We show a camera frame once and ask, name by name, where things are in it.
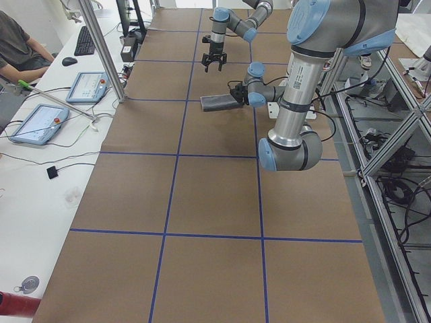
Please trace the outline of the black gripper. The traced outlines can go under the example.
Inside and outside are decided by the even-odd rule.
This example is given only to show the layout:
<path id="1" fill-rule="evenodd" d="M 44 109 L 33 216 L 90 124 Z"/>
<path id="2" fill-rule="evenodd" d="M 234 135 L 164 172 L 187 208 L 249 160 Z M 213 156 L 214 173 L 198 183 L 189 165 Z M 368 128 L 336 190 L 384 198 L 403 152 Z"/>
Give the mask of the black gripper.
<path id="1" fill-rule="evenodd" d="M 204 71 L 209 71 L 209 65 L 213 62 L 218 62 L 218 71 L 227 63 L 227 54 L 224 52 L 223 42 L 210 42 L 209 52 L 204 53 L 201 63 L 204 65 Z"/>
<path id="2" fill-rule="evenodd" d="M 247 105 L 248 104 L 247 87 L 243 85 L 236 85 L 233 89 L 233 97 L 241 106 Z"/>

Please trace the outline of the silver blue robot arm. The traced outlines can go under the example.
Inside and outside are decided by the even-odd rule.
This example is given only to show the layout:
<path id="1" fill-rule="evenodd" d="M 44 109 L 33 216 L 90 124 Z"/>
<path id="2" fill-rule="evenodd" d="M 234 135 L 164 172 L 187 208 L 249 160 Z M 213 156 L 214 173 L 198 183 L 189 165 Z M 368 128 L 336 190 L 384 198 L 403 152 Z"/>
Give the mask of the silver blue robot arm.
<path id="1" fill-rule="evenodd" d="M 243 1 L 255 11 L 245 20 L 239 18 L 237 14 L 225 7 L 216 7 L 210 18 L 212 21 L 211 34 L 202 38 L 202 43 L 209 44 L 209 52 L 204 53 L 201 64 L 205 67 L 205 72 L 209 66 L 217 62 L 218 71 L 222 70 L 227 63 L 227 53 L 224 51 L 226 31 L 230 30 L 236 36 L 251 43 L 256 35 L 257 29 L 273 12 L 273 1 Z"/>
<path id="2" fill-rule="evenodd" d="M 269 171 L 315 166 L 321 139 L 306 123 L 323 66 L 338 48 L 358 56 L 390 47 L 395 38 L 398 1 L 299 1 L 288 22 L 292 69 L 275 126 L 259 141 L 259 161 Z"/>

